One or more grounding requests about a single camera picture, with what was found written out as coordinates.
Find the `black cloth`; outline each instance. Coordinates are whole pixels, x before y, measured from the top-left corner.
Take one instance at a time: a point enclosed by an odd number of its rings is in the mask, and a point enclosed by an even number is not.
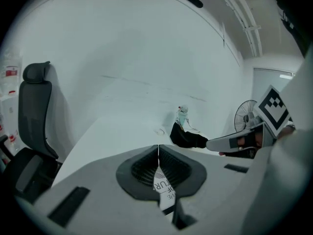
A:
[[[170,138],[174,144],[182,148],[205,148],[206,142],[208,141],[207,138],[199,134],[183,131],[176,122],[173,125]]]

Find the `mesh backrest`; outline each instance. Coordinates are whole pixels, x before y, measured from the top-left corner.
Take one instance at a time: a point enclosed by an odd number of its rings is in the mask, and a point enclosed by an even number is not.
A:
[[[19,94],[19,133],[21,140],[29,148],[58,158],[56,152],[47,144],[45,138],[45,118],[49,105],[52,85],[49,81],[41,83],[22,82]]]

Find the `red label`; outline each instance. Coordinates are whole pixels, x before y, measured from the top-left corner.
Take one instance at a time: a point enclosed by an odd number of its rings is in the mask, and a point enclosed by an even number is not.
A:
[[[7,70],[5,71],[5,76],[17,76],[18,75],[18,71],[16,70]]]

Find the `chair seat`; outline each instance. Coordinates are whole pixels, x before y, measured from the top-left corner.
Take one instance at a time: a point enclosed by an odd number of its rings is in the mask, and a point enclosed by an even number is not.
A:
[[[3,172],[3,177],[13,190],[30,203],[51,187],[58,164],[54,158],[40,152],[23,148],[15,155]]]

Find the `qr-like tag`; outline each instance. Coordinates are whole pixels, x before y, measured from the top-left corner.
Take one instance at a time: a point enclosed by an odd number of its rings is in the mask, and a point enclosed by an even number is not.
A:
[[[284,128],[290,118],[279,92],[272,85],[254,106],[254,110],[268,124],[275,136]]]

